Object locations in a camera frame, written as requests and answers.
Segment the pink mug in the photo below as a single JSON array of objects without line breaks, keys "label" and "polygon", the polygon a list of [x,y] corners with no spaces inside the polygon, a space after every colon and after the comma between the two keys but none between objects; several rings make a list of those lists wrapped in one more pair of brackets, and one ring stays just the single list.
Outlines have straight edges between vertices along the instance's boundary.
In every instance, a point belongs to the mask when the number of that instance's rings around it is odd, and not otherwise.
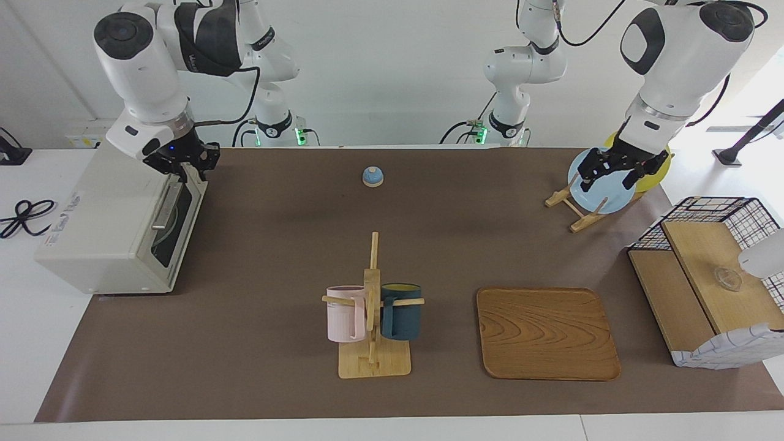
[{"label": "pink mug", "polygon": [[327,303],[327,338],[337,343],[353,343],[367,338],[365,289],[361,285],[340,285],[326,288],[326,295],[342,298],[350,304]]}]

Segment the yellow plate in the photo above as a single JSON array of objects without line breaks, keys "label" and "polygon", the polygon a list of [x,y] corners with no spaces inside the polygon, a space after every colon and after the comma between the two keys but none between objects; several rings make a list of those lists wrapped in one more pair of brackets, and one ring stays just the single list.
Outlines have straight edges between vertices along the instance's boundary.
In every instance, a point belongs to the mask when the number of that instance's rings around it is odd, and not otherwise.
[{"label": "yellow plate", "polygon": [[[611,148],[617,134],[618,132],[615,131],[610,134],[607,140],[605,140],[604,146],[606,148]],[[651,190],[653,187],[658,186],[664,180],[667,173],[669,173],[670,165],[674,159],[674,153],[672,153],[672,149],[670,148],[669,144],[666,145],[665,151],[669,154],[669,156],[666,158],[663,165],[661,165],[657,173],[652,175],[646,175],[644,176],[644,178],[641,178],[639,179],[638,182],[636,182],[636,189],[635,189],[636,194],[643,194]],[[611,173],[610,176],[612,176],[613,178],[624,178],[624,176],[628,174],[628,171],[629,170],[625,170],[622,172],[614,172]]]}]

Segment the wooden serving tray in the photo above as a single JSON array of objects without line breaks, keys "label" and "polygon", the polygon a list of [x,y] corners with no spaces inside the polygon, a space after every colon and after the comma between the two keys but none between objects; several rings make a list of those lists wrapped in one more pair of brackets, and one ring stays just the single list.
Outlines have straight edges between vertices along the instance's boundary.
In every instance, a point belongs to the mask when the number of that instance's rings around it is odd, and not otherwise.
[{"label": "wooden serving tray", "polygon": [[476,307],[493,379],[611,382],[621,374],[604,304],[589,288],[479,288]]}]

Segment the glass oven door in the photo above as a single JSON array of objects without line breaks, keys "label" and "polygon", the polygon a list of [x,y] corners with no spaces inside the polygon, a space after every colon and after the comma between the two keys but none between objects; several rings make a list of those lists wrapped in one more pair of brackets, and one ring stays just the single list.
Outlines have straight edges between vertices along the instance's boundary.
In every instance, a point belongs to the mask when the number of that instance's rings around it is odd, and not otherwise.
[{"label": "glass oven door", "polygon": [[[207,187],[207,182],[200,180],[194,167],[184,167],[187,169],[188,183],[179,183],[176,174],[167,176],[162,190],[154,199],[151,217],[146,221],[139,248],[139,256],[151,260],[154,271],[165,271],[168,278],[172,278],[179,268]],[[157,247],[152,247],[156,230],[165,226],[174,207],[178,208],[178,220],[171,235]]]}]

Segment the wooden plate rack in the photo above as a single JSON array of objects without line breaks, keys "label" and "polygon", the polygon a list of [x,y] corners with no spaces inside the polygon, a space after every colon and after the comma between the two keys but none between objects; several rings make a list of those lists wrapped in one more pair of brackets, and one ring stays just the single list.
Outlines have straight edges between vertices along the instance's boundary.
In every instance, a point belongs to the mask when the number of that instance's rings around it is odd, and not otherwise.
[{"label": "wooden plate rack", "polygon": [[576,213],[578,220],[571,224],[570,231],[579,233],[613,213],[623,210],[629,204],[636,203],[641,196],[642,194],[636,194],[633,190],[601,196],[596,193],[584,193],[579,186],[568,186],[552,193],[544,204],[549,208],[563,204]]}]

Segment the white rounded device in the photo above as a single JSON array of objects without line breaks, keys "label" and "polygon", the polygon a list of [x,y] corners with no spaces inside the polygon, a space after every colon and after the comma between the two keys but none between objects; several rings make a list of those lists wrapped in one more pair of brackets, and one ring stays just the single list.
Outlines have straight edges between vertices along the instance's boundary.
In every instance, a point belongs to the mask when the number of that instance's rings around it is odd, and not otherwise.
[{"label": "white rounded device", "polygon": [[784,228],[744,249],[737,262],[745,273],[757,279],[784,273]]}]

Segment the black stand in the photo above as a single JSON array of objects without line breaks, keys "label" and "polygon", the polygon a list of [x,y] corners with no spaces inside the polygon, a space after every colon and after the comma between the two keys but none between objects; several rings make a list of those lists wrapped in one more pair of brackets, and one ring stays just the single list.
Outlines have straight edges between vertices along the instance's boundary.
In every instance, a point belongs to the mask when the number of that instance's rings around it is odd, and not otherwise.
[{"label": "black stand", "polygon": [[758,139],[763,139],[764,136],[761,137],[761,134],[765,131],[767,131],[767,134],[772,134],[781,123],[784,123],[782,115],[784,115],[784,99],[781,99],[776,103],[770,111],[763,115],[754,126],[751,126],[751,128],[749,128],[748,131],[746,131],[730,148],[714,149],[714,157],[726,167],[740,167],[741,162],[739,162],[737,156],[742,148]]}]

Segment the white toaster oven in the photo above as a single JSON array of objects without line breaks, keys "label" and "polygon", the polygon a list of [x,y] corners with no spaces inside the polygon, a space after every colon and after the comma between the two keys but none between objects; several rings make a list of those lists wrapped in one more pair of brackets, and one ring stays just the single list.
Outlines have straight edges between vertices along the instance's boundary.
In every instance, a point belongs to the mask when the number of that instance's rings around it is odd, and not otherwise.
[{"label": "white toaster oven", "polygon": [[184,257],[168,278],[139,256],[143,229],[168,175],[109,143],[98,147],[34,260],[89,295],[172,292]]}]

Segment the black desk clamp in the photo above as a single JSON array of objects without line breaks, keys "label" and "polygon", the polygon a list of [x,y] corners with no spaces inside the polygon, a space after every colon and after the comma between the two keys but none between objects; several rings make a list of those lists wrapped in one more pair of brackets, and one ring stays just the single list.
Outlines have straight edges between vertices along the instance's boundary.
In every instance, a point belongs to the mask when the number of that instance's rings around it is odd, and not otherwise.
[{"label": "black desk clamp", "polygon": [[16,137],[0,126],[0,165],[22,165],[32,151],[31,148],[23,147]]}]

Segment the white checked cloth liner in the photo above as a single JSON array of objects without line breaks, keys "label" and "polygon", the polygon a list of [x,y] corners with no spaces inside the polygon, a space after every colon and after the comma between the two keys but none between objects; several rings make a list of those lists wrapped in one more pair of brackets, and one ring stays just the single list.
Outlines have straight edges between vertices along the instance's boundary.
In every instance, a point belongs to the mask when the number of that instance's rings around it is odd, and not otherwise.
[{"label": "white checked cloth liner", "polygon": [[742,368],[784,355],[784,330],[759,323],[720,333],[693,351],[672,351],[670,355],[679,368]]}]

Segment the small clear glass dish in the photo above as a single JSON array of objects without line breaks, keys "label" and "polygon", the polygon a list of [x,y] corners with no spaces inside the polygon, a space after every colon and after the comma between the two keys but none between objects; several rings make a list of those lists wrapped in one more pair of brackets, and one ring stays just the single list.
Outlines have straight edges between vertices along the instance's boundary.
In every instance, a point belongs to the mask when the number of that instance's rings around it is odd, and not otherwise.
[{"label": "small clear glass dish", "polygon": [[742,288],[742,276],[732,268],[716,267],[714,268],[714,277],[725,290],[739,292]]}]

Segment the dark teal mug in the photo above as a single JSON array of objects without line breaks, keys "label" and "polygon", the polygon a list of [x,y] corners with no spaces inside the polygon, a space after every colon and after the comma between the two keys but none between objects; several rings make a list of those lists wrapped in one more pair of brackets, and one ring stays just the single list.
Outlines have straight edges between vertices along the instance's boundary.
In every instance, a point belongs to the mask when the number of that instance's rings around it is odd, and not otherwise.
[{"label": "dark teal mug", "polygon": [[414,283],[385,283],[381,286],[381,296],[382,336],[395,341],[411,341],[419,338],[422,307],[420,305],[395,306],[394,302],[422,298],[422,287]]}]

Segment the brown table mat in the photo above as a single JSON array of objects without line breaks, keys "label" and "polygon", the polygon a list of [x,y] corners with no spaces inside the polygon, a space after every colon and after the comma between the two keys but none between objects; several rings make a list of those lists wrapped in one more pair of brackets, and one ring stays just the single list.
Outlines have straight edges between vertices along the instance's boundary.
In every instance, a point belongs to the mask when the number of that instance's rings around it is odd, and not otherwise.
[{"label": "brown table mat", "polygon": [[[227,149],[173,293],[95,296],[37,422],[383,418],[784,409],[762,364],[674,365],[625,247],[667,212],[656,188],[578,234],[546,208],[577,151]],[[367,187],[363,170],[384,182]],[[383,282],[423,288],[412,373],[342,380],[327,287],[361,282],[380,232]],[[488,376],[483,287],[590,288],[621,374],[611,382]]]}]

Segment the wooden mug rack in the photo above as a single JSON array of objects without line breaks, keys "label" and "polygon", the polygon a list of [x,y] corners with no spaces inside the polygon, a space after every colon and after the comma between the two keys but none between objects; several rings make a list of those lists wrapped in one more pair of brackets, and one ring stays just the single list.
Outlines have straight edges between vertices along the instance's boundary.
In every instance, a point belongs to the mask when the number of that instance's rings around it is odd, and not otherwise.
[{"label": "wooden mug rack", "polygon": [[341,342],[338,350],[337,373],[341,379],[370,379],[409,375],[412,364],[408,341],[387,339],[382,335],[381,274],[378,269],[380,234],[372,232],[369,268],[364,269],[364,301],[339,298],[325,294],[322,301],[327,305],[353,308],[360,318],[355,328],[365,331],[359,341]]}]

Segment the light blue plate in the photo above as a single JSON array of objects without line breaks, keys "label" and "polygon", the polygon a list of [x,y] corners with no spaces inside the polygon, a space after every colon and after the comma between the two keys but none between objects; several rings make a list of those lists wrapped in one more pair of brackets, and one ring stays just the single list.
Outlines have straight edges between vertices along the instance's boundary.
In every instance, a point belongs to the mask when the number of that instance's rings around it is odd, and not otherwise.
[{"label": "light blue plate", "polygon": [[582,209],[593,212],[598,209],[602,201],[606,201],[599,210],[600,214],[610,214],[624,209],[635,195],[636,185],[625,188],[624,179],[629,175],[629,170],[613,172],[607,176],[602,176],[592,184],[590,190],[585,192],[582,187],[582,178],[579,175],[578,167],[583,159],[588,156],[588,150],[579,153],[572,161],[567,175],[567,183],[571,184],[570,193],[573,200]]}]

